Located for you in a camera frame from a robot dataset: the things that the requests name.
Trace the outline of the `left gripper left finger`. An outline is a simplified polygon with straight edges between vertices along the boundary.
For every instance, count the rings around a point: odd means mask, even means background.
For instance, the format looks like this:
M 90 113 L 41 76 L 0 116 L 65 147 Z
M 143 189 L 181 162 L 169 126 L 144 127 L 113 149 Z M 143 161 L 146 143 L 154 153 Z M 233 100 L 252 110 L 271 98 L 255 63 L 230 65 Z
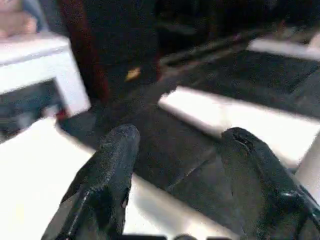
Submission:
M 44 240 L 116 240 L 124 231 L 140 133 L 132 124 L 113 128 L 76 173 Z

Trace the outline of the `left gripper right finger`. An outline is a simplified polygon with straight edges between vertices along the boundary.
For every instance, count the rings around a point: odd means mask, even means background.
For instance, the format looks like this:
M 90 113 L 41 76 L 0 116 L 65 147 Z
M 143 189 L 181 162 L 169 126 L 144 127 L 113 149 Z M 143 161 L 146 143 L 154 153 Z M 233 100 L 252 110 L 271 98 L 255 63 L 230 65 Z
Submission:
M 221 160 L 246 240 L 318 240 L 320 206 L 261 139 L 232 127 Z

